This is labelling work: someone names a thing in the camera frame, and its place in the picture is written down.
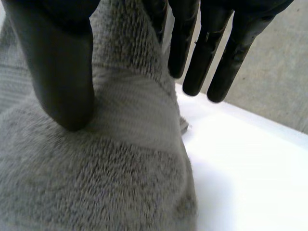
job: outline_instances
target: terry cloth fabric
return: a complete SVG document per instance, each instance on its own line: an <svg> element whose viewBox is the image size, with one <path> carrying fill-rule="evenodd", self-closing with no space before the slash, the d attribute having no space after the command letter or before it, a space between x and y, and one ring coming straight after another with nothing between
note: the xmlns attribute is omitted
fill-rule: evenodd
<svg viewBox="0 0 308 231"><path fill-rule="evenodd" d="M194 231L196 197L175 86L142 2L102 0L91 24L95 114L72 133L31 93L5 21L0 230Z"/></svg>

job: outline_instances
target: black rubber finger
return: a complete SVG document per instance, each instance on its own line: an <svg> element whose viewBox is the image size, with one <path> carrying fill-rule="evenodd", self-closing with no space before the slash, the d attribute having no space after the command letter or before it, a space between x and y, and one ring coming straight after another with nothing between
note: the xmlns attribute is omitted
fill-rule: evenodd
<svg viewBox="0 0 308 231"><path fill-rule="evenodd" d="M252 19L235 12L233 28L207 97L214 103L225 99L255 38L270 24L273 15Z"/></svg>
<svg viewBox="0 0 308 231"><path fill-rule="evenodd" d="M186 94L199 94L232 13L233 10L201 2L202 27L183 83Z"/></svg>
<svg viewBox="0 0 308 231"><path fill-rule="evenodd" d="M171 76L181 78L198 15L199 0L169 0L175 17L168 67Z"/></svg>
<svg viewBox="0 0 308 231"><path fill-rule="evenodd" d="M91 118L94 101L89 19L64 28L34 1L2 2L43 109L68 130L84 127Z"/></svg>
<svg viewBox="0 0 308 231"><path fill-rule="evenodd" d="M167 0L143 0L143 4L152 21L158 42L161 43L163 41L167 19Z"/></svg>

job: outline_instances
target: gray towel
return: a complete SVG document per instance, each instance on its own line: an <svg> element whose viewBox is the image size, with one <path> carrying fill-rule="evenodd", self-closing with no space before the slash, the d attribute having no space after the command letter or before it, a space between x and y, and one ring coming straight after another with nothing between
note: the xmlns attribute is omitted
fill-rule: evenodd
<svg viewBox="0 0 308 231"><path fill-rule="evenodd" d="M174 81L142 2L101 0L91 23L95 115L71 133L30 93L5 21L0 230L194 231L196 198Z"/></svg>

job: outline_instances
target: concrete floor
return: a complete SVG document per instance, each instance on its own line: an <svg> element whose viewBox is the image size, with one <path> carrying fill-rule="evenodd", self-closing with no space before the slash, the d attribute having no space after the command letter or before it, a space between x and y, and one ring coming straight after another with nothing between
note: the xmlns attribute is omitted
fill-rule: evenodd
<svg viewBox="0 0 308 231"><path fill-rule="evenodd" d="M296 0L257 37L226 102L308 134L308 1ZM202 92L206 93L231 32L231 20ZM198 38L197 24L193 42ZM191 46L186 70L194 49Z"/></svg>

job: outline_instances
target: white table surface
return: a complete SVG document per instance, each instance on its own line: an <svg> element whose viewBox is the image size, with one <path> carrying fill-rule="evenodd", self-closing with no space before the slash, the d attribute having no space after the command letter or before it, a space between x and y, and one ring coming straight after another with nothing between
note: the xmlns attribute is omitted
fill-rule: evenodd
<svg viewBox="0 0 308 231"><path fill-rule="evenodd" d="M177 85L198 231L308 231L308 136Z"/></svg>

